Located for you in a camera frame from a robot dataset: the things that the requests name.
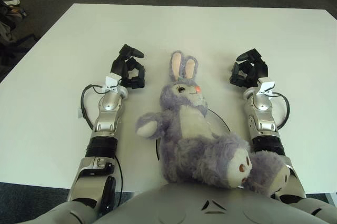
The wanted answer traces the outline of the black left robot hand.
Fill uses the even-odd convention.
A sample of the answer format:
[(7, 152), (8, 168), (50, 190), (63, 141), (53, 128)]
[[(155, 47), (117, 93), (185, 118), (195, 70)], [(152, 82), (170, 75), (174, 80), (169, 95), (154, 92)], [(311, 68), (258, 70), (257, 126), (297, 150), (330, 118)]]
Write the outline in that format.
[[(145, 55), (136, 48), (125, 44), (119, 51), (119, 55), (112, 63), (111, 73), (121, 76), (120, 85), (125, 88), (144, 88), (145, 68), (135, 58), (144, 58)], [(138, 75), (129, 78), (129, 72), (138, 70)]]

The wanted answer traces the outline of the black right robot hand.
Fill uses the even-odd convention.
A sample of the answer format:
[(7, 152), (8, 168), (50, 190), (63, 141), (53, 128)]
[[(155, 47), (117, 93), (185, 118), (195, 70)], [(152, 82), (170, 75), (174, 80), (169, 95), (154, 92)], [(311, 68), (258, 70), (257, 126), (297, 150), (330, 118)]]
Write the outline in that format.
[(258, 79), (268, 77), (268, 66), (254, 48), (237, 57), (231, 70), (230, 83), (238, 87), (257, 87)]

